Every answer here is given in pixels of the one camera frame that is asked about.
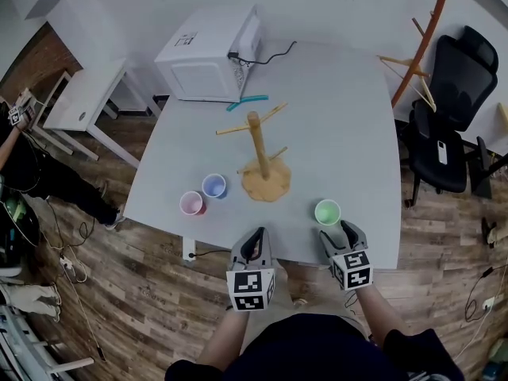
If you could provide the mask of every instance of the office chair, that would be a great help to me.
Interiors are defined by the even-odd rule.
[[[485,143],[477,137],[478,148],[464,154],[462,138],[479,108],[498,84],[498,54],[494,47],[471,27],[464,27],[461,38],[439,38],[430,93],[436,113],[423,101],[413,103],[410,123],[401,132],[409,150],[403,160],[414,173],[413,197],[406,207],[416,204],[423,179],[442,191],[466,190],[466,163],[480,158],[481,168],[488,169]]]

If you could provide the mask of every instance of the white box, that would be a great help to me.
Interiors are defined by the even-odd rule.
[[[369,263],[366,249],[333,256],[330,262],[333,276],[339,281],[342,290],[366,287],[373,281],[374,269]]]
[[[155,62],[180,100],[239,102],[251,65],[240,65],[228,54],[255,60],[260,39],[255,6],[200,9],[182,24]]]
[[[275,270],[227,271],[228,292],[237,312],[265,310],[275,290]]]

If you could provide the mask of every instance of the black t-shirt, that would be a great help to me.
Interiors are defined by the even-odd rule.
[[[9,109],[3,106],[0,110],[0,145],[7,140],[13,127],[7,118]],[[35,185],[39,177],[40,151],[31,148],[28,139],[22,134],[16,141],[9,159],[0,170],[0,174],[5,178],[5,185],[26,191]]]
[[[392,330],[381,350],[337,316],[297,314],[269,325],[225,372],[180,360],[165,379],[407,381],[425,379],[424,372],[427,379],[464,381],[431,329],[411,337]]]

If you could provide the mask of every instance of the plastic cup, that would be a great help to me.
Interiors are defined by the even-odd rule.
[[[219,174],[210,174],[204,178],[201,188],[209,198],[223,199],[227,195],[224,176]]]
[[[341,219],[341,207],[332,199],[321,200],[314,209],[320,225],[335,225]]]
[[[206,205],[198,192],[186,192],[180,199],[180,210],[187,216],[198,216],[206,212]]]

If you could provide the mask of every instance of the person's right hand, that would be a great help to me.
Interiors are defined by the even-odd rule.
[[[29,126],[31,120],[33,119],[34,112],[32,107],[28,108],[20,117],[19,123],[16,124],[16,127],[20,131],[25,131]]]

